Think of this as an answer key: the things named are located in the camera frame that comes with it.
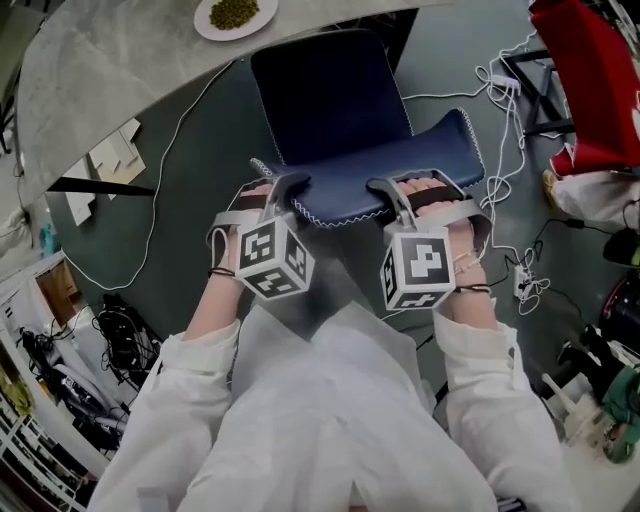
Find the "table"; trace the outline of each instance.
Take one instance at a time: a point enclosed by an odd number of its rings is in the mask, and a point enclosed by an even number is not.
[[[280,0],[275,18],[238,41],[193,27],[200,0],[68,0],[25,55],[18,135],[26,202],[129,119],[227,62],[300,33],[447,0]]]

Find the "green object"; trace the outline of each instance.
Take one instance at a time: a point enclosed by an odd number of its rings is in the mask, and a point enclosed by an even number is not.
[[[629,444],[640,440],[640,415],[629,404],[629,395],[637,393],[637,383],[638,374],[633,368],[625,366],[613,379],[602,399],[604,411],[616,423],[627,425],[622,441]]]
[[[220,30],[231,30],[247,23],[259,10],[256,0],[221,0],[211,7],[209,20]]]

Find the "power strip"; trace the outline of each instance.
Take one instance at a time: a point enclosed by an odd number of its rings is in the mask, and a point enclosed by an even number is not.
[[[522,265],[517,265],[514,268],[513,275],[513,295],[519,301],[524,301],[529,298],[533,284],[531,283],[531,276],[525,271]]]

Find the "fingers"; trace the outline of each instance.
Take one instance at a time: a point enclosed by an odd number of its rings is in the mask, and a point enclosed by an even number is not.
[[[412,178],[410,180],[398,183],[398,186],[400,187],[400,190],[402,190],[402,192],[404,192],[404,194],[408,197],[411,194],[420,192],[421,190],[427,190],[429,188],[436,188],[436,187],[444,187],[445,184],[442,181],[435,178],[418,178],[418,179]],[[442,208],[443,206],[446,206],[449,204],[452,204],[452,201],[441,201],[438,203],[430,204],[429,206],[422,206],[421,208],[418,208],[416,210],[416,214],[419,217],[421,217],[433,210],[437,210],[438,208]]]

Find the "red fabric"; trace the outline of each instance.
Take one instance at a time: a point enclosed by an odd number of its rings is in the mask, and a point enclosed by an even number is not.
[[[533,25],[551,54],[576,128],[573,159],[552,158],[560,175],[640,165],[640,81],[620,34],[579,0],[536,0]]]

